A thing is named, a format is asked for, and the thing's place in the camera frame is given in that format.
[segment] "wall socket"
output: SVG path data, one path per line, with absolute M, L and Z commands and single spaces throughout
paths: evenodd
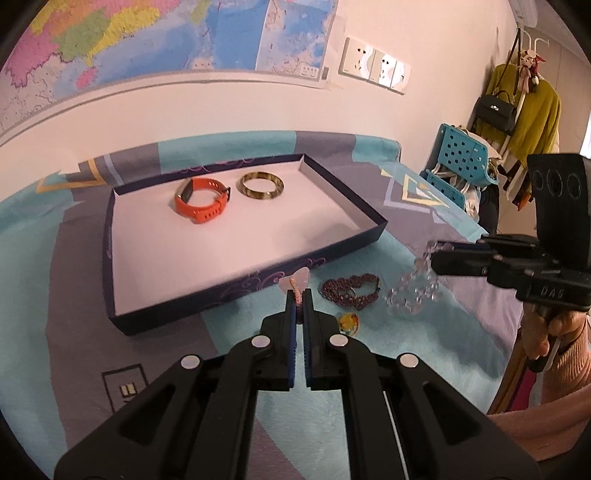
M 410 65 L 361 40 L 348 37 L 339 73 L 377 83 L 404 95 L 410 78 Z
M 354 38 L 347 38 L 339 71 L 345 75 L 369 80 L 374 58 L 375 49 L 372 46 Z
M 390 88 L 395 67 L 396 59 L 393 56 L 377 50 L 374 58 L 374 66 L 369 75 L 369 81 Z
M 398 60 L 394 67 L 394 75 L 392 76 L 390 88 L 394 90 L 394 92 L 402 93 L 404 95 L 406 93 L 409 78 L 410 65 Z

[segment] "stuffed toy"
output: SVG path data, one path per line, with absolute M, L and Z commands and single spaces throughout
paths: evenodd
M 535 92 L 535 87 L 540 83 L 538 78 L 538 64 L 545 61 L 532 49 L 525 52 L 519 63 L 519 79 L 517 88 L 528 94 L 530 90 Z

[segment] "map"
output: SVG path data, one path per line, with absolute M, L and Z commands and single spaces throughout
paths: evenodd
M 0 72 L 0 134 L 89 89 L 179 71 L 320 80 L 338 0 L 49 0 Z

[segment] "black handbag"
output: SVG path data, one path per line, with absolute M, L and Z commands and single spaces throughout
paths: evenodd
M 495 88 L 492 90 L 491 95 L 483 95 L 478 99 L 478 104 L 476 105 L 476 113 L 475 117 L 479 118 L 483 122 L 495 127 L 497 130 L 506 133 L 507 135 L 512 135 L 515 131 L 515 123 L 517 121 L 517 107 L 513 105 L 515 94 L 517 92 L 517 78 L 515 79 L 515 88 L 513 90 L 513 97 L 509 95 L 508 92 L 501 90 L 498 91 L 499 85 L 501 84 L 501 80 L 503 79 L 505 72 L 507 71 L 507 67 L 509 62 L 511 61 L 511 57 L 513 56 L 513 52 L 515 51 L 515 46 L 519 42 L 519 56 L 521 55 L 521 29 L 517 29 L 517 36 L 515 37 L 515 41 L 513 42 L 513 47 L 511 48 L 511 53 L 509 54 L 509 58 L 507 58 L 507 62 L 505 63 L 505 68 L 503 69 L 503 73 L 501 74 L 501 78 L 497 82 Z M 501 100 L 499 95 L 501 93 L 505 93 L 509 102 Z

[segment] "handbag strap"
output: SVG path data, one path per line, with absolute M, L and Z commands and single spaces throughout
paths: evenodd
M 515 86 L 513 87 L 513 98 L 517 95 L 517 85 L 519 83 L 519 66 L 521 65 L 521 28 L 517 29 L 517 38 L 519 38 L 519 46 L 517 47 L 517 68 L 515 69 Z
M 517 35 L 515 36 L 513 46 L 511 47 L 511 53 L 509 53 L 509 57 L 507 58 L 507 61 L 505 62 L 505 68 L 503 69 L 503 73 L 501 73 L 501 78 L 499 78 L 499 81 L 496 83 L 496 86 L 492 89 L 493 95 L 495 94 L 494 92 L 497 90 L 497 88 L 499 88 L 499 85 L 501 84 L 501 80 L 505 76 L 505 72 L 507 71 L 507 67 L 509 66 L 509 62 L 511 61 L 511 57 L 513 56 L 513 53 L 515 52 L 515 47 L 517 46 L 517 42 L 519 42 L 519 50 L 521 50 L 521 27 L 517 28 Z
M 497 92 L 495 95 L 495 97 L 498 97 L 501 93 L 506 93 L 507 94 L 507 98 L 509 99 L 509 103 L 512 103 L 513 100 L 511 99 L 511 96 L 509 95 L 509 92 L 507 92 L 506 90 L 501 90 L 500 92 Z

